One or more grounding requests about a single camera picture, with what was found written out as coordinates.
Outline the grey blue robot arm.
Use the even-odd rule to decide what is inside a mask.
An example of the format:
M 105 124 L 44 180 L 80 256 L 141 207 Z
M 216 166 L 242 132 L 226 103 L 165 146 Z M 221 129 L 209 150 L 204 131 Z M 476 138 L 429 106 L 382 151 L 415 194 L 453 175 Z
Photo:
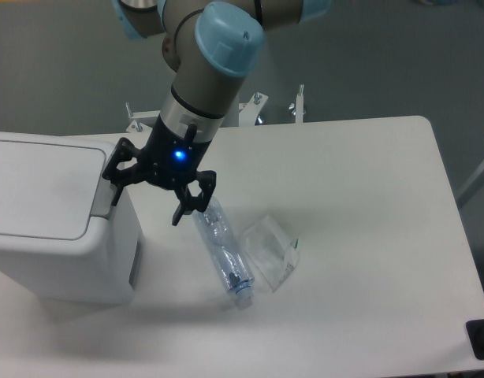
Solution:
M 127 36 L 162 35 L 162 55 L 175 72 L 144 147 L 117 142 L 102 173 L 113 203 L 132 184 L 173 191 L 173 221 L 203 212 L 217 175 L 199 164 L 245 78 L 255 69 L 267 31 L 326 14 L 328 1 L 116 1 Z

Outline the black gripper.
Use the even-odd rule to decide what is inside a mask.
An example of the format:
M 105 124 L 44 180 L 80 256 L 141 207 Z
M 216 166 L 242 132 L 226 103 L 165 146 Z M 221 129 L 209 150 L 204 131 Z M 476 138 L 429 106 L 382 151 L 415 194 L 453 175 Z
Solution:
M 210 141 L 195 139 L 199 134 L 197 125 L 191 121 L 186 125 L 185 134 L 177 135 L 158 117 L 142 149 L 136 148 L 129 139 L 120 138 L 102 172 L 102 178 L 115 187 L 111 205 L 118 204 L 125 187 L 145 180 L 151 185 L 174 191 L 179 205 L 173 214 L 173 226 L 177 226 L 184 215 L 191 215 L 194 211 L 203 213 L 216 188 L 217 173 L 212 170 L 197 171 L 210 146 Z M 133 158 L 136 159 L 134 165 L 119 168 L 121 163 Z M 196 196 L 192 195 L 188 186 L 194 181 L 200 189 Z

